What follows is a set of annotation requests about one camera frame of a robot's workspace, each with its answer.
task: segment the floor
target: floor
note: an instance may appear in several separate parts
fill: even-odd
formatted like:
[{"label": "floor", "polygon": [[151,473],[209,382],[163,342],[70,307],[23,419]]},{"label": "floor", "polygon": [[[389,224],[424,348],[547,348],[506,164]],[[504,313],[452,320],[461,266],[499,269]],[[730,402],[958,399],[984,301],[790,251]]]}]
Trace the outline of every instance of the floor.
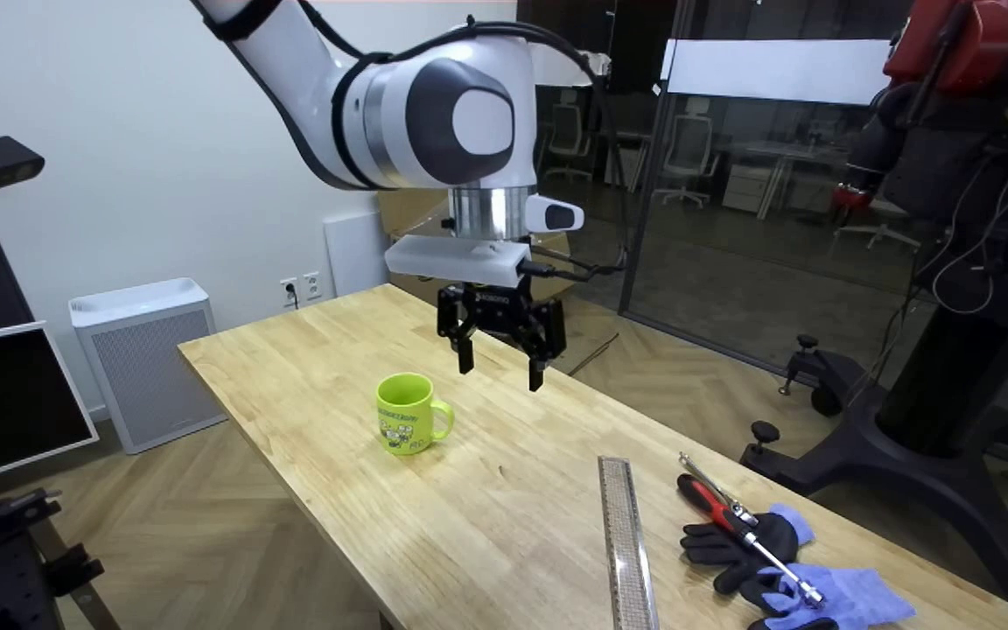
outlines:
[{"label": "floor", "polygon": [[[781,423],[781,453],[805,453],[828,432],[800,392],[781,395],[774,375],[638,324],[621,324],[616,340],[578,377],[726,455],[746,447],[757,418]],[[378,604],[230,423],[148,455],[97,447],[29,468],[29,479],[0,479],[0,495],[36,485],[62,495],[56,524],[105,565],[97,593],[130,630],[378,626]],[[984,580],[971,546],[898,499],[839,487],[818,501]]]},{"label": "floor", "polygon": [[[616,259],[627,248],[639,198],[609,186],[550,182],[554,198],[588,212],[569,235],[573,255]],[[807,333],[894,387],[916,348],[935,301],[903,307],[914,248],[833,235],[826,215],[774,212],[757,221],[726,206],[655,205],[645,227],[630,320],[681,340],[785,373],[796,335]],[[621,307],[622,276],[578,287],[581,299]]]}]

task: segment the monitor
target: monitor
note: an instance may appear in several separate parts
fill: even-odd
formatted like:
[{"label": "monitor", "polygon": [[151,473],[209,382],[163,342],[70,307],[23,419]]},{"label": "monitor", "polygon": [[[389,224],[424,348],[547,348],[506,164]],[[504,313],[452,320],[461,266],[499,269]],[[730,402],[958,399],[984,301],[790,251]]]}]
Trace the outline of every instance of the monitor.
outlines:
[{"label": "monitor", "polygon": [[97,436],[47,326],[0,331],[0,473],[96,443]]}]

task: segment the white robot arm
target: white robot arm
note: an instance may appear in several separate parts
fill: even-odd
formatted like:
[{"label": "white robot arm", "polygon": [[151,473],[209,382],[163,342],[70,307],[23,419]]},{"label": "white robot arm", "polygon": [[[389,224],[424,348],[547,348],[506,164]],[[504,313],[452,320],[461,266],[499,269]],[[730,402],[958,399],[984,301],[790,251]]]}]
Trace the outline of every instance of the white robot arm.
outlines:
[{"label": "white robot arm", "polygon": [[559,353],[557,307],[529,299],[529,235],[578,230],[583,215],[531,194],[531,30],[466,25],[410,54],[351,48],[305,0],[197,0],[280,110],[305,164],[337,188],[449,188],[449,235],[405,235],[392,275],[459,285],[436,299],[436,333],[473,368],[469,331],[498,324],[531,357],[531,390]]}]

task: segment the blue glove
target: blue glove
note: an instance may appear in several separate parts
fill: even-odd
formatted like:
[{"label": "blue glove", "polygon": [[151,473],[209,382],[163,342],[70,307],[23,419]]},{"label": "blue glove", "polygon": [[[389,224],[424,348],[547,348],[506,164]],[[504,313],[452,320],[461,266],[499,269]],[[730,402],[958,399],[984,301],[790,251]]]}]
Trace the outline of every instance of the blue glove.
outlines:
[{"label": "blue glove", "polygon": [[821,607],[807,607],[799,590],[777,571],[762,567],[753,580],[742,585],[742,597],[769,613],[758,626],[768,630],[800,630],[800,626],[839,626],[869,630],[880,622],[898,622],[914,618],[880,571],[865,567],[811,567],[790,565],[790,571],[821,593]]}]

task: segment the cup handle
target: cup handle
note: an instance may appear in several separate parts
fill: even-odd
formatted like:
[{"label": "cup handle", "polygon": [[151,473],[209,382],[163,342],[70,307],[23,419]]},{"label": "cup handle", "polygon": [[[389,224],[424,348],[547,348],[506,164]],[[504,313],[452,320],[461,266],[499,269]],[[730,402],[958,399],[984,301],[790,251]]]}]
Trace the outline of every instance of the cup handle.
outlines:
[{"label": "cup handle", "polygon": [[441,399],[432,399],[433,410],[433,444],[449,437],[449,432],[456,432],[456,410]]}]

